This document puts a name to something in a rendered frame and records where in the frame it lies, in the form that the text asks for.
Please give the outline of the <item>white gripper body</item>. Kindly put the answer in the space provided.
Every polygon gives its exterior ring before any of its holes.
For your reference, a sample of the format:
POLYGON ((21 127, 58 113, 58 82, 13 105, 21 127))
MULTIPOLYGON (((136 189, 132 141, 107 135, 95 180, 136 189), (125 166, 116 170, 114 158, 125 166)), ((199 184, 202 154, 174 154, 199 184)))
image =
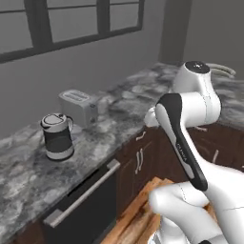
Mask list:
POLYGON ((151 107, 145 117, 144 117, 144 123, 148 128, 157 128, 159 126, 158 121, 155 116, 155 107, 151 107))

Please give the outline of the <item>dark wood drawer front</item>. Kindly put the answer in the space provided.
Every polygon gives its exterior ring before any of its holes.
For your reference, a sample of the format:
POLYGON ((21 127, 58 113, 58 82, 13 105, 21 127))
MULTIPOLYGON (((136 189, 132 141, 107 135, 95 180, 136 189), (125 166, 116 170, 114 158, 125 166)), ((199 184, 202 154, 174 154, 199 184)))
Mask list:
POLYGON ((141 132, 134 135, 128 142, 124 143, 122 149, 116 154, 116 158, 124 160, 134 155, 140 148, 144 147, 147 143, 153 141, 155 136, 155 129, 144 127, 141 132), (136 141, 135 138, 146 131, 146 134, 141 140, 136 141))

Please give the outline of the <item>dark wood cupboard door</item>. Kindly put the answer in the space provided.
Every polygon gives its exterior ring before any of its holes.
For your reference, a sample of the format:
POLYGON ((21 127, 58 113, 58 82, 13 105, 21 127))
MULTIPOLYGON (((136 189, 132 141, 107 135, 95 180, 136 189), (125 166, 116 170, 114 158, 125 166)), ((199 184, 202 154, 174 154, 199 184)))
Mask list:
POLYGON ((143 189, 147 182, 152 178, 153 164, 155 160, 155 142, 147 143, 143 148, 144 161, 139 171, 139 189, 143 189))
POLYGON ((117 217, 125 211, 133 200, 133 183, 136 169, 135 154, 119 152, 116 159, 120 163, 117 173, 116 208, 117 217))

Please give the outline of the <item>white toaster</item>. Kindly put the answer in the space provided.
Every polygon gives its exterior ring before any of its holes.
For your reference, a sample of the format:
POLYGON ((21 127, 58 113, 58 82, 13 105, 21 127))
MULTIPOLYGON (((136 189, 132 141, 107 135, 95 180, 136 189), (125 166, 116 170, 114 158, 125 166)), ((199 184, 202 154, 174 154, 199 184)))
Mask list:
POLYGON ((58 95, 61 112, 86 129, 97 121, 97 97, 78 90, 62 91, 58 95))

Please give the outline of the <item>dark wood cupboard run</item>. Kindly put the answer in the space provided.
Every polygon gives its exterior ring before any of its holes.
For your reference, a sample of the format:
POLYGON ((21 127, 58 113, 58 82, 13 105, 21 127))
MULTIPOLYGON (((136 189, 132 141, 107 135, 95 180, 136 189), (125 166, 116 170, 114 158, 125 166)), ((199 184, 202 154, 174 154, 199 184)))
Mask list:
MULTIPOLYGON (((244 146, 244 132, 218 123, 201 128, 206 128, 207 131, 202 132, 195 128, 187 129, 199 154, 212 162, 215 150, 219 150, 215 164, 231 167, 235 159, 240 158, 240 147, 244 146)), ((169 138, 162 129, 158 130, 155 175, 161 179, 168 178, 173 182, 188 180, 169 138)))

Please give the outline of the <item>pale sink tap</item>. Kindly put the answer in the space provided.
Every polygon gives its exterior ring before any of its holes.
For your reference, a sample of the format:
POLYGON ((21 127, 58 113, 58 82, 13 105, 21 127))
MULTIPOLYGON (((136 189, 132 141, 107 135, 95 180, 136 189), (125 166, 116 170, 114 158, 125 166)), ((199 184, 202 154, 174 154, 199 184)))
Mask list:
POLYGON ((235 70, 223 65, 208 63, 207 66, 211 69, 212 73, 216 75, 222 75, 228 78, 234 78, 236 75, 235 70))

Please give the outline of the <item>white and black electric kettle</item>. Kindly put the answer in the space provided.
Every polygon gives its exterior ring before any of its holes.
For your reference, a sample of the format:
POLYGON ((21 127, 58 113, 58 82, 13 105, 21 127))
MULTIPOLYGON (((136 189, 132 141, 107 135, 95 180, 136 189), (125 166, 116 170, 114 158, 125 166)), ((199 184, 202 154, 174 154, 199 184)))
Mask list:
POLYGON ((47 158, 54 161, 66 160, 74 153, 71 139, 73 120, 63 113, 51 113, 40 122, 47 158))

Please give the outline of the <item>black dishwasher door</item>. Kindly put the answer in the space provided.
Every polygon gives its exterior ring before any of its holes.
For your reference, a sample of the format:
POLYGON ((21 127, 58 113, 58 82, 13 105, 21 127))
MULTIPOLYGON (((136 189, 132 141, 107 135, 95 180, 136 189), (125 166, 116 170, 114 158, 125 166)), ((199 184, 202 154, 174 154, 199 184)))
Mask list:
POLYGON ((107 165, 97 169, 44 215, 41 226, 46 244, 99 244, 112 229, 116 220, 116 172, 57 227, 44 223, 55 210, 64 212, 100 179, 108 171, 107 165))

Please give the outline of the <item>dark framed window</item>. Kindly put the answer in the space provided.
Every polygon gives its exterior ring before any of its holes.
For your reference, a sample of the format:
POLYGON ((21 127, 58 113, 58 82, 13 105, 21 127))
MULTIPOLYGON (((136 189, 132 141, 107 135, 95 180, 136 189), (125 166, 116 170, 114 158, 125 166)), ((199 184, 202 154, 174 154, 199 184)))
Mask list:
POLYGON ((145 0, 0 0, 0 64, 140 31, 145 0))

